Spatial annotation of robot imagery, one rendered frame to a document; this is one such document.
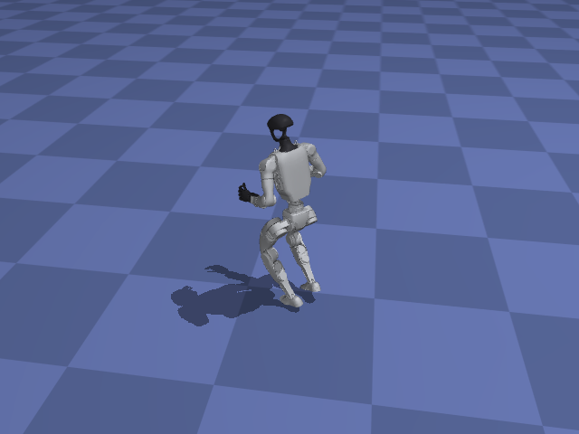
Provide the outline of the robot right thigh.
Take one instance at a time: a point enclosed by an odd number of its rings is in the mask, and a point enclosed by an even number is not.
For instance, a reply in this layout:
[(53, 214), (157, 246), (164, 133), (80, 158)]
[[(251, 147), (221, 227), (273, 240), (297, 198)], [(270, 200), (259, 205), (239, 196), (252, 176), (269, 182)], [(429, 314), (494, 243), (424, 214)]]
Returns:
[[(317, 215), (315, 214), (314, 210), (310, 207), (310, 205), (305, 206), (305, 208), (307, 208), (308, 212), (309, 212), (309, 217), (308, 217), (309, 222), (308, 222), (308, 225), (306, 225), (306, 226), (309, 226), (310, 224), (316, 222), (318, 219), (316, 217)], [(306, 226), (304, 226), (303, 228), (305, 228)], [(302, 229), (300, 229), (300, 230), (302, 230)], [(288, 231), (288, 234), (286, 236), (286, 242), (291, 247), (293, 247), (293, 246), (296, 247), (300, 244), (300, 238), (299, 238), (299, 234), (298, 234), (298, 231), (300, 231), (300, 230)]]

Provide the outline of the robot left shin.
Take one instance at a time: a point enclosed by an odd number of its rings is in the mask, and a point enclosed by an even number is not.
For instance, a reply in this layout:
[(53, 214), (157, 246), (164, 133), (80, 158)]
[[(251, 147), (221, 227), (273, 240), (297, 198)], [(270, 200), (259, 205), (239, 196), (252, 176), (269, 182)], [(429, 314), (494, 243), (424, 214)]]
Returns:
[(291, 300), (292, 299), (291, 295), (295, 297), (295, 294), (288, 282), (285, 269), (280, 260), (277, 259), (276, 261), (272, 262), (271, 257), (266, 252), (263, 252), (261, 254), (261, 259), (263, 261), (265, 268), (269, 271), (272, 278), (280, 285), (281, 289), (286, 294), (287, 298)]

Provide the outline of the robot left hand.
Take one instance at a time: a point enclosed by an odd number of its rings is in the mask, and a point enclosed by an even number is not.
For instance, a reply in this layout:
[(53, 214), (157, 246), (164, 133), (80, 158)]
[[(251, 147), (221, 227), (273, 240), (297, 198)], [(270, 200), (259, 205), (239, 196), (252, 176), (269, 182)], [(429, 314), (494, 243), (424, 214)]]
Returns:
[[(242, 187), (243, 187), (243, 189), (242, 189)], [(250, 202), (251, 202), (251, 196), (259, 196), (259, 195), (256, 194), (256, 193), (250, 193), (250, 191), (247, 190), (247, 188), (246, 188), (246, 186), (245, 186), (245, 183), (243, 183), (242, 185), (240, 185), (240, 186), (239, 186), (239, 189), (240, 189), (240, 190), (238, 191), (238, 192), (239, 192), (238, 195), (240, 196), (239, 200), (241, 200), (241, 201), (249, 202), (249, 203), (250, 203)]]

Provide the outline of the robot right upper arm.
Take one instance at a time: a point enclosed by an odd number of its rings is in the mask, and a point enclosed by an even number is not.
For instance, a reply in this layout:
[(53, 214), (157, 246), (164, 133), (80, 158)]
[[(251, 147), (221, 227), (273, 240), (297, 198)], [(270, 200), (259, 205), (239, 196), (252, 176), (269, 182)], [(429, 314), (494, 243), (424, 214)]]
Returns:
[(313, 175), (317, 178), (321, 178), (327, 171), (325, 165), (323, 164), (316, 147), (310, 143), (301, 143), (308, 152), (308, 160), (314, 166)]

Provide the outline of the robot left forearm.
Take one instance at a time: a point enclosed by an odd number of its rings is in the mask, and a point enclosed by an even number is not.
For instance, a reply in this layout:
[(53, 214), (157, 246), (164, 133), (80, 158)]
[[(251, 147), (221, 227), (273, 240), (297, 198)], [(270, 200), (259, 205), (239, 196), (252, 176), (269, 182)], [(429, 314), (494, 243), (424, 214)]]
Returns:
[(263, 207), (265, 205), (265, 196), (251, 196), (251, 203), (254, 204), (255, 207), (260, 207), (265, 209), (267, 207)]

